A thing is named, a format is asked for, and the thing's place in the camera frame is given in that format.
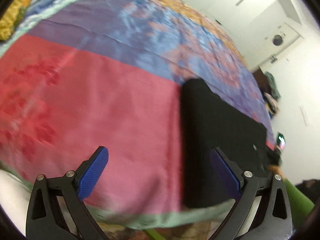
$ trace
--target bed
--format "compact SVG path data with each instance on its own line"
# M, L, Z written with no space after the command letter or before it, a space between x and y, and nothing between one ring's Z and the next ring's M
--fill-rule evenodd
M223 220L234 201L181 204L180 87L210 89L268 130L262 95L231 39L179 0L29 0L0 44L0 160L31 187L99 145L109 163L85 203L134 229Z

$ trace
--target person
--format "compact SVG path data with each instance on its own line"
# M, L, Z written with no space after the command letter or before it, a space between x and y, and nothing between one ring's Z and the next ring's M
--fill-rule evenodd
M292 224L295 229L298 229L312 211L314 203L285 177L279 166L270 166L269 170L279 174L284 181L291 207Z

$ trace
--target blue textured pad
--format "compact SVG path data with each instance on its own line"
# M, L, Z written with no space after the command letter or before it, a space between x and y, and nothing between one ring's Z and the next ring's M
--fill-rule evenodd
M85 198L90 196L94 186L97 184L100 175L108 163L108 159L108 149L103 147L79 181L77 194L80 201L83 201Z
M240 182L215 149L210 152L210 163L227 190L228 196L239 201L241 198Z

